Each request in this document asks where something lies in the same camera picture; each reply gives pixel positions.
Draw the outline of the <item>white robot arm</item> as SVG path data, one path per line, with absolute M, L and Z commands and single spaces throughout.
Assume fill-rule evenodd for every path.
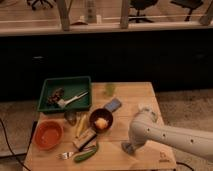
M 135 114 L 129 126 L 129 142 L 134 149 L 152 140 L 213 163 L 213 132 L 166 126 L 157 121 L 158 115 L 146 107 Z

